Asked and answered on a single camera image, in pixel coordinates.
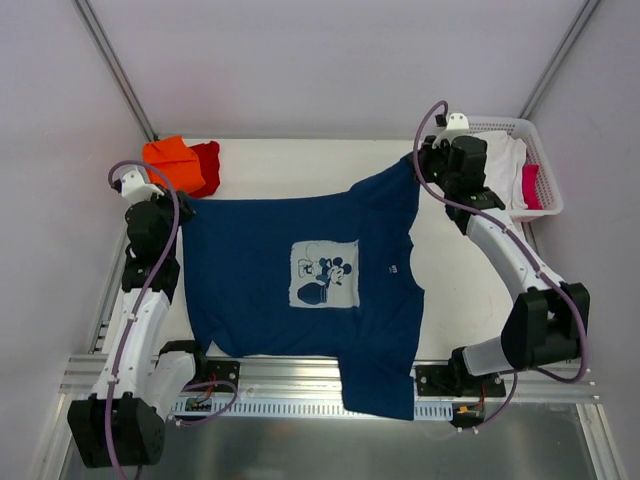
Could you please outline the blue printed t shirt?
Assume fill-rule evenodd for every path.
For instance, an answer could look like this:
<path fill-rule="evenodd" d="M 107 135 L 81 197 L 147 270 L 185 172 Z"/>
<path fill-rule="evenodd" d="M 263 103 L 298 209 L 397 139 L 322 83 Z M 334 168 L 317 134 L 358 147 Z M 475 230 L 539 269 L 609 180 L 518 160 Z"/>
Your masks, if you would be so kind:
<path fill-rule="evenodd" d="M 419 194 L 403 157 L 341 193 L 193 201 L 182 242 L 196 341 L 232 357 L 332 357 L 347 410 L 412 420 Z"/>

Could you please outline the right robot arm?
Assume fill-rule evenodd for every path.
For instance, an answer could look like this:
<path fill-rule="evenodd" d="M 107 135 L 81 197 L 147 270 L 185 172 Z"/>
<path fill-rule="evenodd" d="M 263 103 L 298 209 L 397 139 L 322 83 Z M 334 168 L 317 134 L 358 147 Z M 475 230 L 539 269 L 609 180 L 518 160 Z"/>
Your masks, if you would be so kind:
<path fill-rule="evenodd" d="M 413 145 L 416 178 L 490 261 L 513 301 L 498 336 L 452 351 L 448 386 L 466 396 L 486 378 L 528 370 L 576 383 L 588 362 L 589 292 L 546 267 L 515 230 L 503 201 L 485 184 L 486 157 L 486 142 L 469 135 L 429 135 Z"/>

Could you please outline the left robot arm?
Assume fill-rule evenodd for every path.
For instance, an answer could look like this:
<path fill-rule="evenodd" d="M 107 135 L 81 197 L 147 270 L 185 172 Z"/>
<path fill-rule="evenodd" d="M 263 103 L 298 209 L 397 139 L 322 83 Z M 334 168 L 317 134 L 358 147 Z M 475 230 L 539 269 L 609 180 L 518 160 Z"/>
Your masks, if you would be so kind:
<path fill-rule="evenodd" d="M 183 388 L 197 390 L 209 367 L 197 343 L 154 349 L 176 291 L 177 233 L 194 215 L 184 192 L 154 193 L 125 213 L 127 238 L 120 324 L 105 366 L 87 398 L 71 403 L 67 421 L 89 469 L 155 465 L 165 425 Z"/>

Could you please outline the white t shirt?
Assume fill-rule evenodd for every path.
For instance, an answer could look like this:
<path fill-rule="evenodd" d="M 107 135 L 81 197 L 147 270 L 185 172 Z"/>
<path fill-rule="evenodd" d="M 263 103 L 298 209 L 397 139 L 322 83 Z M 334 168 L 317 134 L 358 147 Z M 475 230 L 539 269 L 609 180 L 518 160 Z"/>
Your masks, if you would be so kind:
<path fill-rule="evenodd" d="M 508 210 L 525 210 L 522 171 L 526 144 L 506 131 L 487 131 L 475 135 L 487 143 L 485 185 L 495 192 Z"/>

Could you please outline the orange folded t shirt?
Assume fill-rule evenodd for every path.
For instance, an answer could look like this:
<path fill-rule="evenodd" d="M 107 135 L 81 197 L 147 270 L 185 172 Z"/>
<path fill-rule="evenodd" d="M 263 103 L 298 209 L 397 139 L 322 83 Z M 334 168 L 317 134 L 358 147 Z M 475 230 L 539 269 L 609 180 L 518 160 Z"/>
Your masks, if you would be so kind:
<path fill-rule="evenodd" d="M 159 170 L 176 190 L 190 194 L 205 186 L 199 158 L 181 136 L 147 143 L 142 160 Z"/>

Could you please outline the pink t shirt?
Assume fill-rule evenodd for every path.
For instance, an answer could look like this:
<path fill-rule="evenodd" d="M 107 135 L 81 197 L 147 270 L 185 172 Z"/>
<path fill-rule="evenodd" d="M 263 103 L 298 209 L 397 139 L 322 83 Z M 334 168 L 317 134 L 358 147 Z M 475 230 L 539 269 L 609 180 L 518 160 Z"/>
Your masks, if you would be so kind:
<path fill-rule="evenodd" d="M 522 195 L 529 210 L 542 209 L 536 190 L 539 169 L 535 164 L 525 164 L 522 168 Z"/>

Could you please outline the red folded t shirt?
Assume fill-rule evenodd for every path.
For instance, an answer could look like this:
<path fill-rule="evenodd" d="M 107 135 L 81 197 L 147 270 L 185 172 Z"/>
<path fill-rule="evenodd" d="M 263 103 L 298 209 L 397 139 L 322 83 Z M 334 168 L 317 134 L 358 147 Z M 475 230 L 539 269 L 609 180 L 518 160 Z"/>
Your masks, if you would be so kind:
<path fill-rule="evenodd" d="M 201 176 L 204 185 L 190 194 L 194 198 L 205 198 L 213 195 L 220 185 L 220 145 L 211 141 L 191 146 L 199 159 Z"/>

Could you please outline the white plastic basket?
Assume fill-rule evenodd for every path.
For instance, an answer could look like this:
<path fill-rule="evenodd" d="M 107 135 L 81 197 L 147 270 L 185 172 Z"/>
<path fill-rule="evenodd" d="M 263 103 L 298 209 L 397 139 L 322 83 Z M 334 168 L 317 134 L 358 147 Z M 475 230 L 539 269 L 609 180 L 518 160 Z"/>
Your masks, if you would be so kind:
<path fill-rule="evenodd" d="M 514 221 L 531 222 L 562 211 L 560 190 L 533 123 L 471 116 L 469 133 L 488 143 L 487 183 L 497 189 Z"/>

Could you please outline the left aluminium corner post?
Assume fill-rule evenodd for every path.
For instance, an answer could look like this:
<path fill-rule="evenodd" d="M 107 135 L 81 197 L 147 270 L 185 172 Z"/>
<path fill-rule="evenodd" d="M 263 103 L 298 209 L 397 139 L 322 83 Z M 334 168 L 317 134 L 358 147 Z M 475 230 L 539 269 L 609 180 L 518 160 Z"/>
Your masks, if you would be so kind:
<path fill-rule="evenodd" d="M 158 134 L 145 112 L 92 2 L 89 0 L 72 0 L 71 3 L 76 9 L 81 22 L 86 28 L 144 138 L 149 142 L 158 140 Z"/>

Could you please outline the aluminium corner post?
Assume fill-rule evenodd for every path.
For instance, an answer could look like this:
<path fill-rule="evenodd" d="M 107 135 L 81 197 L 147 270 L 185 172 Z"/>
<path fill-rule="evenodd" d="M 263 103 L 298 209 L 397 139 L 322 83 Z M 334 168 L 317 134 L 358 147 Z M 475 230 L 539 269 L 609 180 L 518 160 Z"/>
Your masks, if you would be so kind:
<path fill-rule="evenodd" d="M 604 4 L 603 0 L 584 0 L 570 22 L 561 40 L 539 75 L 533 89 L 519 111 L 518 117 L 529 120 L 539 107 L 545 95 L 550 91 L 553 82 L 572 50 L 593 21 L 597 11 Z"/>
<path fill-rule="evenodd" d="M 86 28 L 144 138 L 149 142 L 158 140 L 158 134 L 145 112 L 92 2 L 89 0 L 72 0 L 71 3 L 76 9 L 81 22 Z"/>

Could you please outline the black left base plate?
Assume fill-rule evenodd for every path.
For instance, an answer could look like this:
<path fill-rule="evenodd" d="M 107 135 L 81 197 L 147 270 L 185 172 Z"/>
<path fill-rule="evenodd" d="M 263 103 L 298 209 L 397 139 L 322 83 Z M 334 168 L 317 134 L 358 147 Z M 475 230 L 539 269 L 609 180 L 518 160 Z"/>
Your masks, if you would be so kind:
<path fill-rule="evenodd" d="M 222 381 L 238 386 L 241 365 L 238 361 L 208 359 L 204 374 L 198 378 L 199 383 L 206 383 L 199 392 L 205 395 L 214 393 L 231 393 L 232 389 Z"/>

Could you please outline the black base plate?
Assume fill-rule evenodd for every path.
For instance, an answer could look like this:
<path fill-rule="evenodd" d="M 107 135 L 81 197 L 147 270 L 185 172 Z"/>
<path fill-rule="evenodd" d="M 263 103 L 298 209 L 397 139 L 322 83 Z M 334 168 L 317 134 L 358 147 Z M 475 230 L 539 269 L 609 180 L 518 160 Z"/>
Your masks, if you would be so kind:
<path fill-rule="evenodd" d="M 414 367 L 416 388 L 420 397 L 503 398 L 506 388 L 496 373 L 472 376 L 455 371 L 449 365 L 417 365 Z"/>
<path fill-rule="evenodd" d="M 214 393 L 231 393 L 232 389 L 222 381 L 238 386 L 241 365 L 238 361 L 208 359 L 204 374 L 198 378 L 199 383 L 206 383 L 199 392 L 205 395 Z"/>

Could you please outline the aluminium front rail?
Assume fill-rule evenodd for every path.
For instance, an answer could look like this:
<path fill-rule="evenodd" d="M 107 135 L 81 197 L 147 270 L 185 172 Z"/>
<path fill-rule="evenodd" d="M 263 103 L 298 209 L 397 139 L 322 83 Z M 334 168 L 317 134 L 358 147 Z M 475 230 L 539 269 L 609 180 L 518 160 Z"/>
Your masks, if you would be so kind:
<path fill-rule="evenodd" d="M 71 356 L 61 393 L 88 393 L 103 370 L 101 354 Z M 341 382 L 337 362 L 324 358 L 264 357 L 239 361 L 241 395 L 249 398 L 338 400 Z M 575 384 L 562 384 L 537 372 L 518 375 L 516 403 L 597 404 L 602 394 L 592 374 Z"/>

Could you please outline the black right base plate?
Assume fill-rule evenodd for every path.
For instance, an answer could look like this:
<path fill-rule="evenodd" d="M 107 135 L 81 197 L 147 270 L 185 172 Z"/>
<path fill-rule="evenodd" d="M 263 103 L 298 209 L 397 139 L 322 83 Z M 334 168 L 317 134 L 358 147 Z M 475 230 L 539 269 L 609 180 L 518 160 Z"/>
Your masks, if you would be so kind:
<path fill-rule="evenodd" d="M 416 388 L 420 397 L 503 398 L 506 388 L 496 373 L 472 376 L 455 371 L 449 365 L 417 365 L 414 367 Z"/>

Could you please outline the right aluminium corner post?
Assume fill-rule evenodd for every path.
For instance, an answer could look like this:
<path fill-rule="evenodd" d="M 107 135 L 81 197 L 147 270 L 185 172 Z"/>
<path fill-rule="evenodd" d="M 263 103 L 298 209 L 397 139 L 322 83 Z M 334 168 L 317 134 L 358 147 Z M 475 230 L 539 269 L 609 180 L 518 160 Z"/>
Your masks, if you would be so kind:
<path fill-rule="evenodd" d="M 545 95 L 550 91 L 553 82 L 572 50 L 593 21 L 597 11 L 604 4 L 603 0 L 584 0 L 570 22 L 561 40 L 539 75 L 533 89 L 519 111 L 518 117 L 529 120 L 539 107 Z"/>

